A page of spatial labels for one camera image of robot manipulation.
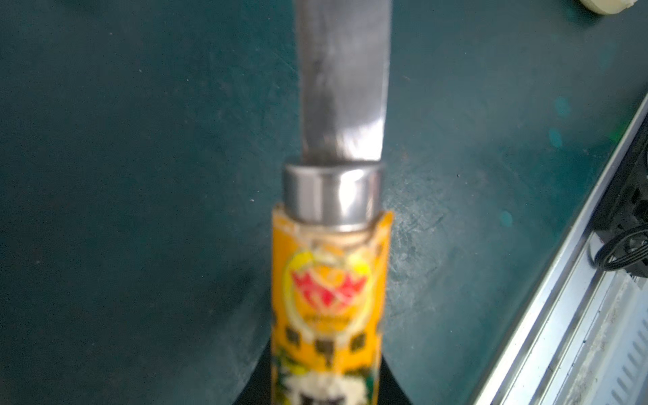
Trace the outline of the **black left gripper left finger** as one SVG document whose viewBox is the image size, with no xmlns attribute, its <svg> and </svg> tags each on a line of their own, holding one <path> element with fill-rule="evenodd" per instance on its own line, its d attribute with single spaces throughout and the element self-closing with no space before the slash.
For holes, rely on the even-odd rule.
<svg viewBox="0 0 648 405">
<path fill-rule="evenodd" d="M 245 404 L 269 405 L 272 403 L 272 352 L 268 341 L 245 387 Z"/>
</svg>

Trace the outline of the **small sickle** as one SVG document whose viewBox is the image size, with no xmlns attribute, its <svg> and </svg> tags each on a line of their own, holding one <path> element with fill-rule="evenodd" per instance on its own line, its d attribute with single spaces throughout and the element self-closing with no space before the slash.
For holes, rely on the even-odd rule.
<svg viewBox="0 0 648 405">
<path fill-rule="evenodd" d="M 374 404 L 394 214 L 383 209 L 393 5 L 298 1 L 300 154 L 272 212 L 273 404 Z"/>
</svg>

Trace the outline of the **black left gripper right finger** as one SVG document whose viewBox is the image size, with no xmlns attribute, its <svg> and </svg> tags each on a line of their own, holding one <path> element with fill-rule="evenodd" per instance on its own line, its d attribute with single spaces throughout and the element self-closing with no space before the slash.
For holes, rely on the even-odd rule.
<svg viewBox="0 0 648 405">
<path fill-rule="evenodd" d="M 393 376 L 385 356 L 381 358 L 378 405 L 411 405 L 411 401 L 404 393 L 398 381 Z"/>
</svg>

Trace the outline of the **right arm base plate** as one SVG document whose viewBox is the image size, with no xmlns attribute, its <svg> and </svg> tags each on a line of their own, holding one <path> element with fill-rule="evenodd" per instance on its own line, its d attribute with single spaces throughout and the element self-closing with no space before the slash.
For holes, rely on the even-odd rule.
<svg viewBox="0 0 648 405">
<path fill-rule="evenodd" d="M 594 256 L 605 272 L 647 277 L 647 137 L 636 138 L 593 217 L 603 246 Z"/>
</svg>

